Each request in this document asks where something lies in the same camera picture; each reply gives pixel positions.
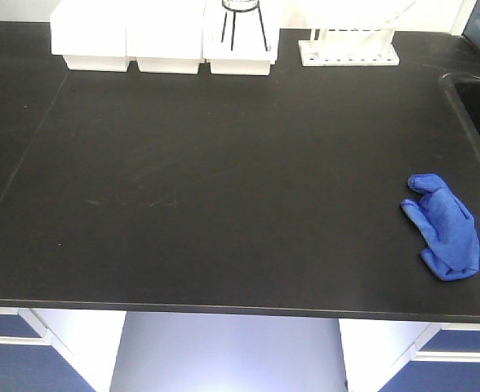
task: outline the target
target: white bin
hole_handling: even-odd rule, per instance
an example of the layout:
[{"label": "white bin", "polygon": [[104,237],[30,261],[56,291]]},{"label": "white bin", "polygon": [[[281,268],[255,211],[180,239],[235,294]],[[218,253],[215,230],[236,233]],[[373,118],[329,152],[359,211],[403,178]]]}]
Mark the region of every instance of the white bin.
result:
[{"label": "white bin", "polygon": [[278,58],[280,36],[280,0],[260,0],[268,50],[265,50],[257,10],[239,12],[236,17],[234,46],[231,50],[233,13],[226,10],[221,0],[207,4],[204,25],[204,57],[211,63],[212,74],[269,75],[271,65]]},{"label": "white bin", "polygon": [[62,0],[51,13],[51,53],[70,69],[127,71],[125,1]]},{"label": "white bin", "polygon": [[206,0],[130,0],[127,54],[142,72],[197,74]]}]

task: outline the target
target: blue glove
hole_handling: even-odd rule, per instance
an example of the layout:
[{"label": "blue glove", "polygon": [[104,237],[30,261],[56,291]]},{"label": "blue glove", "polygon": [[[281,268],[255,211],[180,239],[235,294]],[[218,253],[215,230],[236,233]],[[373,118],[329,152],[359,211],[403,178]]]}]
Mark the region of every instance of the blue glove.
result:
[{"label": "blue glove", "polygon": [[441,280],[468,278],[479,271],[479,240],[474,217],[436,174],[415,174],[409,187],[424,196],[403,200],[402,209],[418,227],[428,248],[421,252]]}]

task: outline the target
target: metal stand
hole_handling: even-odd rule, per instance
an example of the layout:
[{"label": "metal stand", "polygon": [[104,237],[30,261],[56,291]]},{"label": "metal stand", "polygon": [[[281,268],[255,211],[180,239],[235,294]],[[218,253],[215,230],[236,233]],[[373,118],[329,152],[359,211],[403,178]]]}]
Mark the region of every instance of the metal stand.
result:
[{"label": "metal stand", "polygon": [[243,12],[251,12],[254,10],[258,10],[258,16],[260,17],[260,26],[262,28],[262,35],[264,37],[264,48],[265,51],[269,51],[267,48],[267,39],[265,38],[265,28],[264,28],[264,21],[262,19],[262,11],[260,10],[260,1],[256,1],[255,5],[251,8],[248,8],[246,10],[238,10],[234,9],[230,6],[228,6],[224,0],[222,0],[222,7],[225,8],[225,16],[224,16],[224,27],[222,27],[222,41],[224,41],[224,36],[225,36],[225,26],[227,24],[227,11],[231,11],[233,13],[233,31],[231,32],[231,50],[233,50],[234,47],[234,30],[236,29],[236,22],[237,22],[237,13],[243,13]]}]

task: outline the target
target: cabinet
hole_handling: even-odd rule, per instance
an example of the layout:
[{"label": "cabinet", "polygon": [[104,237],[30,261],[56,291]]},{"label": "cabinet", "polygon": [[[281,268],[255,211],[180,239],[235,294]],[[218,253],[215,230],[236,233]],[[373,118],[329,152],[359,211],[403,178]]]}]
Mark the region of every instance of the cabinet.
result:
[{"label": "cabinet", "polygon": [[0,308],[0,390],[107,392],[125,316]]},{"label": "cabinet", "polygon": [[340,332],[350,392],[431,383],[441,392],[480,390],[480,324],[345,319]]}]

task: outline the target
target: blue cabinet door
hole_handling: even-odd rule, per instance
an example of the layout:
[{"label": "blue cabinet door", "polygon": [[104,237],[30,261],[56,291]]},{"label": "blue cabinet door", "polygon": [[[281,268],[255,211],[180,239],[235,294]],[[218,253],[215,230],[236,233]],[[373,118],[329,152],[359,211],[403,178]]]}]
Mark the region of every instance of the blue cabinet door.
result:
[{"label": "blue cabinet door", "polygon": [[0,392],[94,392],[50,346],[0,345]]},{"label": "blue cabinet door", "polygon": [[480,392],[480,363],[410,362],[380,392]]}]

